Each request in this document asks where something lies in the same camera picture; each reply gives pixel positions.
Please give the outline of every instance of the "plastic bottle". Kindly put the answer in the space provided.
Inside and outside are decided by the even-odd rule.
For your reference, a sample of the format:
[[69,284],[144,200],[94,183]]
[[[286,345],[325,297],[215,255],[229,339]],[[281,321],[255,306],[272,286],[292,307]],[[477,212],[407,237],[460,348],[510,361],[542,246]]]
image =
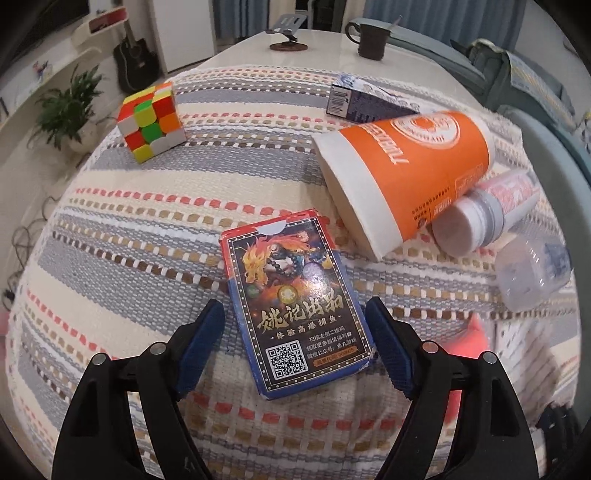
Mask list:
[[513,312],[547,300],[570,279],[569,251],[558,240],[518,236],[496,255],[495,270],[503,303]]
[[521,220],[540,198],[533,173],[511,170],[479,182],[433,222],[439,247],[462,257],[497,240]]

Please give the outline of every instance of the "blue gripper pad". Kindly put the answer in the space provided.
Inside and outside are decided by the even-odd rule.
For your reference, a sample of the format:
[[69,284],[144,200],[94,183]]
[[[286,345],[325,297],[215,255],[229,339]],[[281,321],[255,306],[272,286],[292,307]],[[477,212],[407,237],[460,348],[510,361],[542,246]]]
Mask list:
[[394,388],[411,398],[415,390],[413,361],[394,332],[391,325],[394,320],[380,299],[373,298],[367,302],[365,321]]
[[226,324],[222,304],[218,301],[212,303],[200,323],[178,363],[176,391],[180,398],[186,397],[195,388],[213,346],[222,336]]

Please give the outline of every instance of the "barcode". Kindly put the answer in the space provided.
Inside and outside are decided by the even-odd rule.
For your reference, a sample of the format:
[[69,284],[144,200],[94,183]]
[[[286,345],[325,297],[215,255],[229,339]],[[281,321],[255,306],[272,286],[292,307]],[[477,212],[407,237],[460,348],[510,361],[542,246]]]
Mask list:
[[346,118],[350,99],[350,90],[333,86],[330,89],[329,104],[326,107],[326,113]]
[[298,340],[268,348],[266,353],[275,380],[308,371],[304,352]]

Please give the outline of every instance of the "green plant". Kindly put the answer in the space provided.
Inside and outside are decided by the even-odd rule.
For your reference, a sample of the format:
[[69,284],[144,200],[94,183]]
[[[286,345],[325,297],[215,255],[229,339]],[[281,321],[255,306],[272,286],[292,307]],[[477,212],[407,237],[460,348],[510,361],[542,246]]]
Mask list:
[[80,141],[78,130],[95,114],[92,100],[102,93],[96,89],[103,79],[101,74],[96,73],[98,65],[79,75],[76,75],[77,69],[78,65],[72,72],[69,88],[52,88],[37,101],[41,104],[41,114],[37,118],[33,137],[45,133],[47,143],[53,141],[58,149],[61,149],[64,137]]

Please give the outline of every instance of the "chair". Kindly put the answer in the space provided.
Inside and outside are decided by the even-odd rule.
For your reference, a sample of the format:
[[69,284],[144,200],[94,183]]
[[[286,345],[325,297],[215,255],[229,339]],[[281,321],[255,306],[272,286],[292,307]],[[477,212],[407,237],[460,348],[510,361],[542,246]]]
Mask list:
[[[351,24],[390,28],[370,18],[355,18]],[[460,82],[483,106],[495,111],[512,105],[528,112],[544,125],[558,123],[573,131],[574,109],[564,86],[531,59],[477,40],[467,55],[439,40],[400,26],[392,27],[388,42],[437,62]]]
[[[523,146],[564,233],[579,293],[582,346],[574,410],[580,420],[591,416],[591,160],[573,137],[555,127],[559,137],[531,115],[508,105],[499,113],[521,128]],[[587,165],[582,171],[581,165]]]
[[[371,18],[355,18],[345,28],[348,30],[354,24],[359,28],[362,24],[389,28],[390,23]],[[430,58],[445,68],[458,82],[460,82],[478,101],[485,96],[487,79],[466,56],[445,43],[435,40],[408,28],[396,26],[391,28],[388,42],[405,50],[410,50],[424,57]]]

